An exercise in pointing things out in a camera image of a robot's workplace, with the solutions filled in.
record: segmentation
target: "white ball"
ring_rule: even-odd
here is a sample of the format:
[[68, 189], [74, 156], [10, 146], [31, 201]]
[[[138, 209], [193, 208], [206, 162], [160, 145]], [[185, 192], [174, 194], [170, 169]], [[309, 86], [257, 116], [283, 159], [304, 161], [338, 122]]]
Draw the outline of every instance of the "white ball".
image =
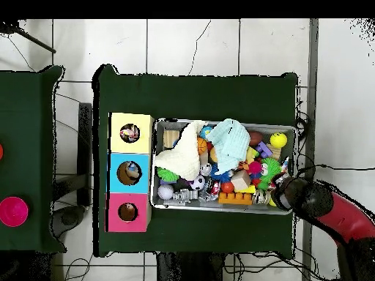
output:
[[203, 189], [204, 183], [206, 183], [206, 180], [204, 180], [203, 176], [199, 175], [190, 186], [193, 190], [200, 191]]
[[157, 194], [161, 199], [168, 200], [173, 196], [173, 187], [170, 184], [162, 184], [157, 189]]

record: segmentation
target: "purple toy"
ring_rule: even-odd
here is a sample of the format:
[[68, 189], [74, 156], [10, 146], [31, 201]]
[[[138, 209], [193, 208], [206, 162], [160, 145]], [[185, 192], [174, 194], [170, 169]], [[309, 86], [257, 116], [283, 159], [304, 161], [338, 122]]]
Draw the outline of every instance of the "purple toy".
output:
[[268, 147], [264, 144], [263, 141], [258, 143], [258, 146], [256, 146], [255, 150], [257, 150], [257, 152], [259, 152], [261, 157], [263, 158], [272, 156], [272, 151], [268, 149]]

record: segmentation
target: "pink cup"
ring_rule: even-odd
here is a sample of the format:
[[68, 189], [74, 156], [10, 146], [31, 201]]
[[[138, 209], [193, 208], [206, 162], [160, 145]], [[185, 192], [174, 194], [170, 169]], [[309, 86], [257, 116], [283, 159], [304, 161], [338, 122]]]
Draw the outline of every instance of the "pink cup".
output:
[[0, 203], [0, 220], [11, 228], [22, 225], [29, 214], [29, 207], [19, 197], [7, 197]]

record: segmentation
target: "yellow ball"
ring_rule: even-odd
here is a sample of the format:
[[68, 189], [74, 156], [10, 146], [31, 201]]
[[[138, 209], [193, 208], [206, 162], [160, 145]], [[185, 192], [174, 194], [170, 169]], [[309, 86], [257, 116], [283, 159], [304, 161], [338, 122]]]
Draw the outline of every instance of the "yellow ball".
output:
[[282, 132], [275, 132], [270, 138], [271, 146], [278, 149], [284, 147], [287, 141], [288, 139]]

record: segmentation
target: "green table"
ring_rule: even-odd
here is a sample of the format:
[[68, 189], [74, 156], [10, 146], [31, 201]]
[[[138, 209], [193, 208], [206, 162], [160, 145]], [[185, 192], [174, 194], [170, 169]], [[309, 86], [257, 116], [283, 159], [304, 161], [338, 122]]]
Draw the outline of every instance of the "green table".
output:
[[285, 216], [153, 209], [146, 233], [104, 231], [108, 112], [149, 114], [155, 119], [236, 119], [294, 126], [297, 76], [168, 77], [118, 75], [111, 65], [93, 77], [94, 251], [279, 251], [292, 257], [292, 214]]
[[53, 87], [61, 67], [42, 72], [0, 72], [0, 201], [18, 196], [29, 217], [19, 227], [0, 222], [0, 250], [61, 252], [51, 234]]

